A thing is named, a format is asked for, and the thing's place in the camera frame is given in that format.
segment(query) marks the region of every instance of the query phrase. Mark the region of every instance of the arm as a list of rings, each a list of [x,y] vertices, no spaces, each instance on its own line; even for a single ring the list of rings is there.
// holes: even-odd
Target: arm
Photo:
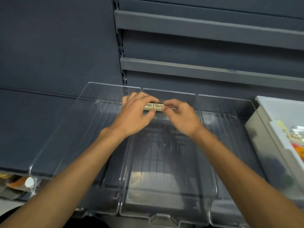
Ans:
[[[155,116],[151,110],[143,115],[144,106],[158,99],[143,92],[123,97],[122,109],[114,123],[75,161],[8,219],[6,227],[63,227],[116,147],[137,133]]]
[[[304,227],[304,213],[210,133],[192,107],[176,99],[163,103],[174,126],[203,150],[250,227]]]

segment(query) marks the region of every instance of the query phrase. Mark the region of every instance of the forearm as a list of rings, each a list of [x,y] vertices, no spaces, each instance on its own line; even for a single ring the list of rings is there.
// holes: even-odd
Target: forearm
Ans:
[[[246,221],[255,227],[304,227],[304,214],[206,129],[193,140],[221,178]]]
[[[62,227],[124,135],[109,128],[0,227]]]

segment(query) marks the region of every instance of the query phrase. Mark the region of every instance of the hand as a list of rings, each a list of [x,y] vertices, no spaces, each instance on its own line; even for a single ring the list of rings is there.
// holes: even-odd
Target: hand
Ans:
[[[124,96],[121,111],[110,127],[122,131],[125,137],[139,132],[155,116],[154,109],[150,110],[145,116],[143,115],[143,108],[149,102],[158,103],[159,100],[144,92],[134,92]]]
[[[199,129],[204,128],[197,117],[194,109],[188,103],[171,99],[163,102],[165,105],[162,110],[169,117],[173,125],[183,134],[193,138]]]

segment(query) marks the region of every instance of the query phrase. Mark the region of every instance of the white plastic bin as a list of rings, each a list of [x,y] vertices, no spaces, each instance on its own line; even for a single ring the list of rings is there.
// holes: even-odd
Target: white plastic bin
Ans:
[[[277,125],[289,129],[304,125],[304,102],[257,96],[260,104],[245,127],[255,146],[269,182],[303,207],[304,163]]]

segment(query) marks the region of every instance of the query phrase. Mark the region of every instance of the person's left hand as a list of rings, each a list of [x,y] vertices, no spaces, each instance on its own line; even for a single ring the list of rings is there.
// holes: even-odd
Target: person's left hand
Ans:
[[[112,128],[122,131],[125,137],[135,134],[142,130],[155,116],[155,110],[150,110],[143,115],[143,109],[149,102],[158,103],[159,100],[144,92],[131,93],[122,99],[121,111],[113,124]]]

